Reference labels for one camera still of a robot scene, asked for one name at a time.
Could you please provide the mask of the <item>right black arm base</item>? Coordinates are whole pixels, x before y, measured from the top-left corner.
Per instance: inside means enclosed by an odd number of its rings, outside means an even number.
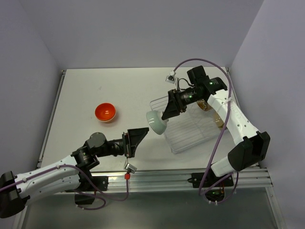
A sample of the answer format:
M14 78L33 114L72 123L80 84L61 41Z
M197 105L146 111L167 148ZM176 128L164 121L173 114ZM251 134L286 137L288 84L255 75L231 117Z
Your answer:
M199 188L201 180L203 178L204 172L200 173L191 173L191 177L187 179L188 183L191 183L193 188ZM213 171L209 171L207 177L203 183L203 188L208 188L217 181L223 179L223 177L216 177ZM205 194L205 197L210 201L221 201L225 197L225 188L233 187L233 177L230 175L226 179L223 179L220 183L218 183L215 187L217 189L212 189Z

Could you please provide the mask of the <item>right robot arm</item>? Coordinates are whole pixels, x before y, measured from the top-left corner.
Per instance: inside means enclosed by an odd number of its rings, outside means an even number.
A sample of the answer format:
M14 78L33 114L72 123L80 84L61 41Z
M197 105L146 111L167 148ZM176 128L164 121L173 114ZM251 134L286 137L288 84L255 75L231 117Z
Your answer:
M190 86L186 89L168 91L168 103L162 120L179 116L187 105L199 100L207 102L220 116L224 127L229 130L235 147L228 155L213 163L206 174L207 183L217 186L223 176L234 171L242 171L265 159L270 136L260 132L243 114L235 101L231 99L232 89L219 78L210 78L202 66L187 71Z

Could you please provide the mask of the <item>cream bowl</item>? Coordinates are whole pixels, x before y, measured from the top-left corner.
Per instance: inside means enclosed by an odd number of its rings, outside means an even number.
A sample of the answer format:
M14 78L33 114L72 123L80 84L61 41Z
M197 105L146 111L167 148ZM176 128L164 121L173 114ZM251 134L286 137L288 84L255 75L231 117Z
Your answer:
M221 117L218 115L218 113L214 113L213 114L213 120L216 124L216 126L219 128L219 129L222 129L223 126L224 126L224 121L221 119Z
M205 112L212 110L212 107L204 99L199 100L196 103Z

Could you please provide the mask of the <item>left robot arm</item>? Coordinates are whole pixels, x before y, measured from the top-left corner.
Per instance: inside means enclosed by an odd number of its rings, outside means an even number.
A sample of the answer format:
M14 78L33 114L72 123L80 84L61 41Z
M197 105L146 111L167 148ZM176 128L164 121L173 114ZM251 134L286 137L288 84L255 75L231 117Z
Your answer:
M99 165L99 158L125 156L133 158L149 128L129 129L120 139L107 140L103 133L93 133L84 145L65 158L31 172L0 177L0 217L9 218L23 211L40 198L60 192L75 192L91 199L104 200L107 184L93 178L90 170Z

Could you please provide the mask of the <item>pale green bowl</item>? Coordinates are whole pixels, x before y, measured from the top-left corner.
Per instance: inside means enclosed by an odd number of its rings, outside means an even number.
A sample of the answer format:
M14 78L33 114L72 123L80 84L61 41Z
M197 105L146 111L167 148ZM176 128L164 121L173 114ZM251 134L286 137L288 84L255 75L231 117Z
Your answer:
M146 119L150 128L158 135L162 135L166 128L169 119L162 119L163 113L160 111L152 110L146 113Z

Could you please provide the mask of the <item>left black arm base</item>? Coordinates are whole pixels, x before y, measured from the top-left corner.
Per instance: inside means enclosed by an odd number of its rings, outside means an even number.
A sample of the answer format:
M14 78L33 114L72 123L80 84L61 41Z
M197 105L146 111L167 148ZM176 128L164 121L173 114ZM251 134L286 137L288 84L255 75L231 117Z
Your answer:
M100 176L100 177L92 177L93 184L101 191L106 191L108 187L108 177L107 176ZM76 189L79 192L92 192L96 194L97 190L94 188L86 179L83 183ZM94 202L93 197L88 197L85 195L81 195L79 193L74 194L74 202L77 205L92 205Z

